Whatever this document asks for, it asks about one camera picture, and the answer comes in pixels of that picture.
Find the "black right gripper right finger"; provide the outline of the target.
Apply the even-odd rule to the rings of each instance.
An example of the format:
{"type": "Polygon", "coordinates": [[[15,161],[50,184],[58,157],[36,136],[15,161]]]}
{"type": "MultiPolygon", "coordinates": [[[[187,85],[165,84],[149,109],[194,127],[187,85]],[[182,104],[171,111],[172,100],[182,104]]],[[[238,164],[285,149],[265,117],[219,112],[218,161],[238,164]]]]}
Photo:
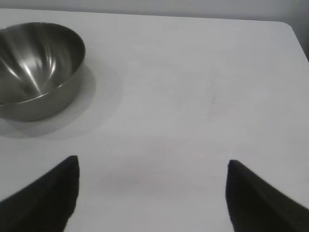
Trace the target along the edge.
{"type": "Polygon", "coordinates": [[[228,164],[225,199],[236,232],[307,232],[309,210],[238,160],[228,164]]]}

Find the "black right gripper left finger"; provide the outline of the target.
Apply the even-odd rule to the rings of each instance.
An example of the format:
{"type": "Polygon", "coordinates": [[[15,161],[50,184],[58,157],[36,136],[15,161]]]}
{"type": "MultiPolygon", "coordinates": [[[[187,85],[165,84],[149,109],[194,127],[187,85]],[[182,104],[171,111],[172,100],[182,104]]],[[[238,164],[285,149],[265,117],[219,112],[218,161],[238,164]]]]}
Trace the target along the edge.
{"type": "Polygon", "coordinates": [[[2,232],[62,232],[79,195],[80,167],[69,156],[43,176],[0,202],[2,232]]]}

